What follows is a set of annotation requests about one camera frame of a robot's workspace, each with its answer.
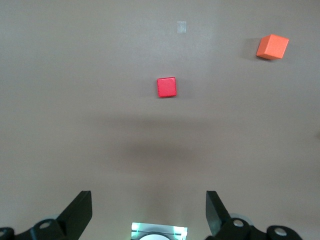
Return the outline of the red wooden block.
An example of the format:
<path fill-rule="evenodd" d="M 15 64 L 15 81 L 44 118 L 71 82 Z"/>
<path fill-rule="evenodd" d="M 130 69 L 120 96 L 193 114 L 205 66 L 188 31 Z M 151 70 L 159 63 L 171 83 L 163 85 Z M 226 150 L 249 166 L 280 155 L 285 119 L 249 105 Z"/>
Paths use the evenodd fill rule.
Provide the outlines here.
<path fill-rule="evenodd" d="M 157 93 L 159 98 L 170 98 L 177 95 L 177 83 L 175 77 L 157 79 Z"/>

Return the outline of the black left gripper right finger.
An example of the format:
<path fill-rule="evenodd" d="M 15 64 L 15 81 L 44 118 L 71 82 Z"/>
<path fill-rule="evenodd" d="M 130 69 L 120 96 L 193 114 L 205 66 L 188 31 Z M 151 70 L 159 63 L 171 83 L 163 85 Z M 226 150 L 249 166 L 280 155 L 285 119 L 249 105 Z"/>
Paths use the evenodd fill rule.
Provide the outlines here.
<path fill-rule="evenodd" d="M 211 232 L 205 240 L 303 240 L 293 229 L 271 225 L 266 232 L 240 217 L 232 217 L 216 191 L 206 192 L 206 220 Z"/>

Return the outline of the orange wooden block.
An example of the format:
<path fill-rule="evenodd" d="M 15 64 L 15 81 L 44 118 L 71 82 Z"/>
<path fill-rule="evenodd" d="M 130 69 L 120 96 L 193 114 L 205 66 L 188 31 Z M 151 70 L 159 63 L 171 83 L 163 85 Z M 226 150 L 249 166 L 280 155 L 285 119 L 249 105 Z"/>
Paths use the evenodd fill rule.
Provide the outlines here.
<path fill-rule="evenodd" d="M 284 57 L 290 39 L 270 34 L 261 38 L 256 56 L 267 60 L 280 60 Z"/>

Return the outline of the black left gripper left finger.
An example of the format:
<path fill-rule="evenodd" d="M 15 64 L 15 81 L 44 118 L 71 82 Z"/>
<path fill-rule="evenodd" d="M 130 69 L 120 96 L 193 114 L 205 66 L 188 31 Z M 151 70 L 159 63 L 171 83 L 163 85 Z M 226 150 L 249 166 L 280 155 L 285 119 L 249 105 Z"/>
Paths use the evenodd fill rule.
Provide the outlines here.
<path fill-rule="evenodd" d="M 79 240 L 92 216 L 92 193 L 81 191 L 56 219 L 42 220 L 20 234 L 0 227 L 0 240 Z"/>

